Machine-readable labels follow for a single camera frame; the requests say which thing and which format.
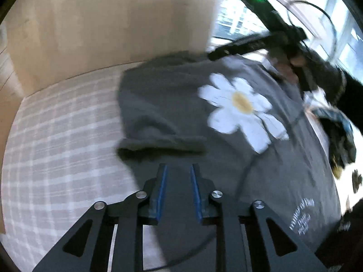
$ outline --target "window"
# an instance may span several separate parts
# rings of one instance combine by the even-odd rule
[[[288,23],[286,8],[276,0],[268,1]],[[304,28],[309,39],[313,37],[311,32],[295,16],[291,15],[291,18],[295,25]],[[241,36],[263,30],[266,30],[266,27],[253,12],[247,9],[241,0],[222,0],[214,37],[235,40]]]
[[[363,82],[362,37],[360,31],[356,31],[356,28],[352,28],[348,43],[345,44],[338,60],[338,64],[361,82]]]
[[[284,21],[289,23],[285,6],[277,0],[268,1],[279,12]],[[330,15],[338,37],[336,52],[332,54],[333,32],[330,22],[322,13],[316,12],[316,17],[319,18],[316,21],[324,28],[324,37],[321,38],[314,37],[297,17],[291,15],[294,25],[305,30],[308,37],[305,42],[308,47],[314,49],[323,59],[329,59],[332,64],[342,66],[351,75],[363,82],[363,33],[355,23],[347,6],[342,0],[307,1],[321,7]],[[311,6],[306,7],[309,7],[308,12],[317,11]],[[263,30],[266,30],[266,27],[254,13],[247,9],[241,0],[223,0],[213,35],[216,38],[235,40],[241,36]],[[228,41],[216,41],[214,39],[212,45],[217,46],[226,42]]]

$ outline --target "dark clothing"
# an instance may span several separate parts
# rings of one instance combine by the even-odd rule
[[[349,119],[334,108],[319,107],[312,113],[329,138],[329,162],[335,178],[340,179],[345,167],[355,162],[356,148]]]
[[[363,131],[363,86],[346,73],[347,85],[345,93],[337,103],[337,107],[352,121],[352,123]]]
[[[231,89],[252,97],[253,114],[228,107]],[[207,90],[217,98],[209,98]],[[305,117],[299,88],[278,83],[260,63],[241,56],[218,61],[167,56],[128,70],[118,100],[126,133],[119,154],[138,184],[155,175],[159,162],[169,166],[165,209],[156,228],[167,262],[214,231],[195,217],[189,174],[195,162],[223,193],[248,204],[265,201],[313,251],[339,223],[329,161]],[[253,125],[244,127],[249,120]],[[283,129],[286,135],[280,134]],[[214,244],[172,271],[213,271]]]
[[[363,131],[363,85],[346,74],[345,93],[337,107]],[[340,272],[361,271],[363,267],[363,199],[346,212],[341,224],[315,253],[326,267],[343,265]]]

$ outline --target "white flower petal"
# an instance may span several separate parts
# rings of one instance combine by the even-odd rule
[[[248,143],[250,143],[257,153],[264,152],[271,144],[271,140],[262,125],[262,121],[256,115],[244,115],[240,119],[240,126]]]
[[[286,132],[284,125],[276,120],[276,118],[270,114],[259,113],[259,118],[264,121],[268,131],[274,136],[276,139],[288,140],[289,135]]]
[[[257,112],[267,112],[272,109],[271,103],[261,94],[250,94],[246,95],[246,97],[252,103],[253,109]]]
[[[224,75],[221,75],[220,73],[211,73],[209,76],[209,79],[211,82],[219,89],[226,90],[226,91],[234,91],[235,89],[230,84],[228,79],[225,78]]]
[[[242,92],[244,94],[251,94],[253,92],[253,88],[249,85],[249,83],[242,78],[234,78],[232,80],[233,86],[235,86],[236,90]]]
[[[220,133],[232,134],[238,129],[238,118],[224,108],[218,108],[208,117],[208,126]]]
[[[243,112],[240,112],[238,109],[237,109],[237,107],[235,107],[235,106],[233,106],[233,105],[231,105],[231,106],[227,106],[226,107],[230,112],[231,112],[231,114],[233,114],[236,118],[241,118],[241,115],[242,115],[242,117],[244,116],[244,115],[246,115],[245,113],[243,113]]]
[[[198,88],[198,96],[218,107],[231,106],[232,103],[230,91],[219,90],[211,85]]]

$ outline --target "beige wall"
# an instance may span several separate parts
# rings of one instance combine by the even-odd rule
[[[219,0],[17,0],[8,50],[26,95],[178,50],[205,50]]]
[[[24,98],[24,92],[14,71],[13,63],[7,50],[5,25],[0,25],[0,165],[9,132],[20,103]],[[5,233],[2,219],[0,199],[0,233]]]

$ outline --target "bed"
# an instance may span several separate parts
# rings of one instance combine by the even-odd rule
[[[22,272],[95,201],[115,203],[138,190],[115,152],[123,136],[116,91],[123,70],[136,64],[76,76],[22,101],[2,167],[0,235]],[[152,229],[144,230],[145,268],[162,265]]]

